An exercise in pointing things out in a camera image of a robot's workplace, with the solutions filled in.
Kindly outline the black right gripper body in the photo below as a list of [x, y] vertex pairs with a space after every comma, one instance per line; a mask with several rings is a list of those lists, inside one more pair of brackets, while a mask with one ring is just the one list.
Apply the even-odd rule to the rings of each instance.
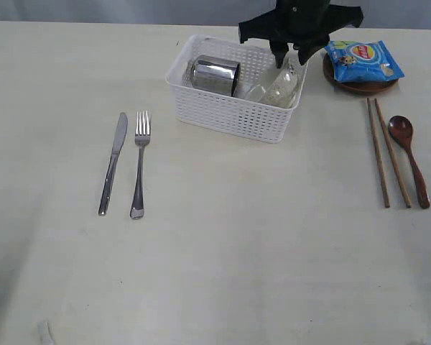
[[342, 6], [329, 1], [277, 1], [273, 10], [238, 24], [240, 43], [250, 39], [266, 40], [273, 49], [289, 43], [313, 45], [330, 33], [348, 25], [359, 27], [362, 8]]

